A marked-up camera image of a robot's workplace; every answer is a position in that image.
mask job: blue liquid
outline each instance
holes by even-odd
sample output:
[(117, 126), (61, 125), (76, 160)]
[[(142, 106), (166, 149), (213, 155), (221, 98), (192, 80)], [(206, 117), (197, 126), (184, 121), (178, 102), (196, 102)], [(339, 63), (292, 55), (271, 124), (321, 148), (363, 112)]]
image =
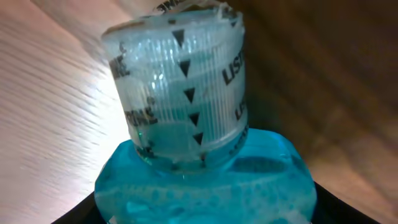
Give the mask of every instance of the blue liquid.
[(301, 224), (310, 222), (317, 196), (293, 145), (250, 129), (231, 160), (202, 173), (159, 172), (126, 141), (101, 171), (95, 200), (111, 224)]

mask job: mouthwash bottle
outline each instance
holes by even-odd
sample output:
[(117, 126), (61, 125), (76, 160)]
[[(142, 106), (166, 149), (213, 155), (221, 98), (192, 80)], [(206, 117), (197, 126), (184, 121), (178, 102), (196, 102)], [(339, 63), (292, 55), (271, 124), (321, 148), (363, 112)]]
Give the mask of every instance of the mouthwash bottle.
[(103, 35), (131, 140), (95, 184), (111, 224), (301, 224), (311, 175), (279, 134), (248, 128), (242, 14), (164, 14)]

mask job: listerine bottle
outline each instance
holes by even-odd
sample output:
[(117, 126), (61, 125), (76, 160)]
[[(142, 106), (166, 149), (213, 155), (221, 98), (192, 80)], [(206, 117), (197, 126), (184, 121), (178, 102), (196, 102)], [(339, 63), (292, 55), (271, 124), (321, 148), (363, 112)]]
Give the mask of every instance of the listerine bottle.
[(315, 186), (293, 145), (248, 128), (243, 36), (225, 4), (103, 35), (131, 136), (95, 184), (108, 223), (310, 222)]

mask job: wooden surface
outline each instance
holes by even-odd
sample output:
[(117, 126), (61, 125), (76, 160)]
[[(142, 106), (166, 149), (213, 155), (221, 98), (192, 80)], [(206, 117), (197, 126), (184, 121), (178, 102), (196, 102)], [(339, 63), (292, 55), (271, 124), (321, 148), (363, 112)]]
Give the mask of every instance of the wooden surface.
[[(397, 223), (395, 1), (243, 2), (230, 4), (246, 15), (251, 126), (284, 134), (317, 182)], [(0, 223), (50, 223), (93, 190), (128, 138), (98, 37), (129, 10), (111, 0), (1, 3)]]

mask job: black arrow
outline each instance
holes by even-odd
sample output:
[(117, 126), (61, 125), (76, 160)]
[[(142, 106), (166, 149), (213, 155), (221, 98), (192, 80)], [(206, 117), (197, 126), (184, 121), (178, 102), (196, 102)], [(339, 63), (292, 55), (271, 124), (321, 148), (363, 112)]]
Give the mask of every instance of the black arrow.
[(196, 126), (199, 120), (199, 113), (191, 114), (189, 115), (189, 118), (191, 119), (192, 123)]
[(182, 73), (184, 73), (185, 78), (188, 78), (188, 71), (189, 71), (189, 66), (191, 65), (191, 60), (188, 59), (182, 61), (178, 63), (178, 65), (180, 66)]
[(178, 42), (179, 46), (182, 47), (182, 44), (184, 43), (184, 32), (185, 30), (176, 30), (173, 31), (173, 36), (175, 40)]
[(203, 139), (203, 133), (199, 133), (193, 136), (196, 142), (201, 146), (201, 140)]
[(190, 89), (184, 90), (184, 93), (185, 93), (185, 96), (187, 96), (189, 102), (192, 103), (193, 96), (195, 94), (195, 88), (190, 88)]

